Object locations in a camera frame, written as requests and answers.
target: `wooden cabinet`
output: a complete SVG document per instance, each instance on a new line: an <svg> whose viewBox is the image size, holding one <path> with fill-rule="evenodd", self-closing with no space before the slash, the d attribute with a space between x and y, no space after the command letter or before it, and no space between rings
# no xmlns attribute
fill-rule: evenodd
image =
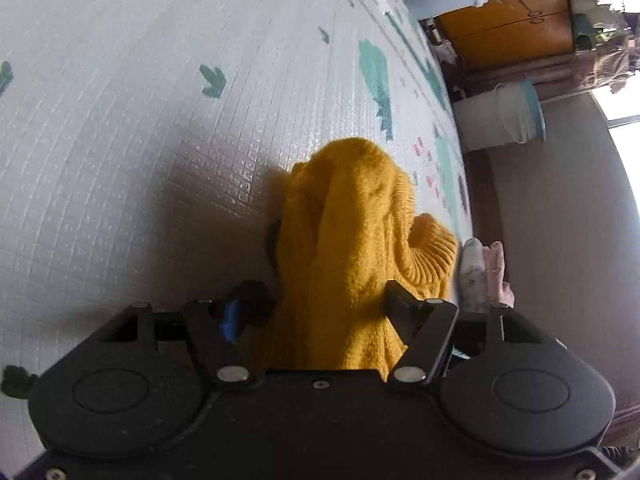
<svg viewBox="0 0 640 480"><path fill-rule="evenodd" d="M572 52L574 38L569 13L560 12L476 32L453 45L464 66L474 72Z"/></svg>
<svg viewBox="0 0 640 480"><path fill-rule="evenodd" d="M490 0L440 20L471 71L574 50L567 0Z"/></svg>

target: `screw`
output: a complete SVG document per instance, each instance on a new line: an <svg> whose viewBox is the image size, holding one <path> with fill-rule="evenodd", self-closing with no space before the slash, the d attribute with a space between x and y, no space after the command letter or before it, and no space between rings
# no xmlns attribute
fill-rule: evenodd
<svg viewBox="0 0 640 480"><path fill-rule="evenodd" d="M218 370L218 378L225 383L246 381L249 376L249 370L243 366L225 366Z"/></svg>
<svg viewBox="0 0 640 480"><path fill-rule="evenodd" d="M596 480L596 476L593 469L583 469L575 476L575 480Z"/></svg>
<svg viewBox="0 0 640 480"><path fill-rule="evenodd" d="M65 472L62 469L52 468L47 469L47 472L44 473L45 480L66 480Z"/></svg>
<svg viewBox="0 0 640 480"><path fill-rule="evenodd" d="M326 390L329 386L329 381L314 381L314 388L316 390Z"/></svg>
<svg viewBox="0 0 640 480"><path fill-rule="evenodd" d="M419 383L427 378L427 373L417 366L403 366L394 371L394 377L401 383Z"/></svg>

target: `yellow knit fabric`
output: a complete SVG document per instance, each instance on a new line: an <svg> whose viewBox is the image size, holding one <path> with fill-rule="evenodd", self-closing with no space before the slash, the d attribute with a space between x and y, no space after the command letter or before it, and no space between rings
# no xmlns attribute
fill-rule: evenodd
<svg viewBox="0 0 640 480"><path fill-rule="evenodd" d="M365 139L329 143L296 164L276 248L282 299L266 331L271 368L375 368L405 346L382 311L387 280L416 298L444 298L455 237L414 219L408 177Z"/></svg>

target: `bucket handle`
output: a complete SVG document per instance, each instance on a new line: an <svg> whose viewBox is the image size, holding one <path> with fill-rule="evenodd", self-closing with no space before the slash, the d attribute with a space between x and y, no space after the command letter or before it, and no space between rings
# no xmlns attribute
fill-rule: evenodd
<svg viewBox="0 0 640 480"><path fill-rule="evenodd" d="M494 87L494 95L495 95L495 103L496 103L496 105L498 105L498 94L497 94L498 88L500 88L500 85L504 85L504 84L506 84L506 83L498 83ZM504 128L504 131L507 132L507 135L511 138L511 140L513 142L515 142L516 144L526 144L527 143L527 141L522 139L522 138L520 140L516 139L513 136L513 134L509 131L509 129L504 125L504 121L502 120L502 115L500 113L500 107L499 106L498 106L498 117L500 118L500 124Z"/></svg>

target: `white textured mat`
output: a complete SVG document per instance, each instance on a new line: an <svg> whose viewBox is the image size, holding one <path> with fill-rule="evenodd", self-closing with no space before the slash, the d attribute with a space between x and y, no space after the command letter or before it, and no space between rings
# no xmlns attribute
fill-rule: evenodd
<svg viewBox="0 0 640 480"><path fill-rule="evenodd" d="M0 9L0 367L41 372L134 300L273 280L271 181L339 137L375 140L417 211L471 236L444 84L401 0ZM0 425L15 472L40 450L26 403L0 396Z"/></svg>

